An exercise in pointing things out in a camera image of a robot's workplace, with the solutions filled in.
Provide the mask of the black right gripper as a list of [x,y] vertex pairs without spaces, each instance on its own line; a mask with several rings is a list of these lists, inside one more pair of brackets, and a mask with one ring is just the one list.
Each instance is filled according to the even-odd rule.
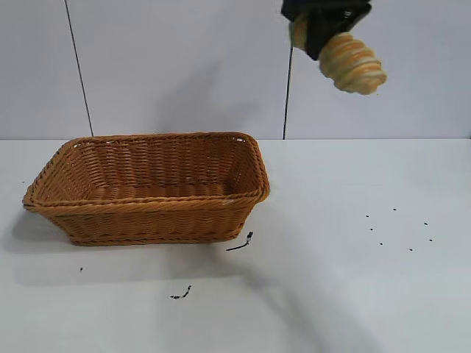
[[306,53],[317,61],[330,39],[352,28],[355,20],[353,10],[369,12],[371,9],[369,0],[284,0],[281,14],[293,22],[302,13],[309,13]]

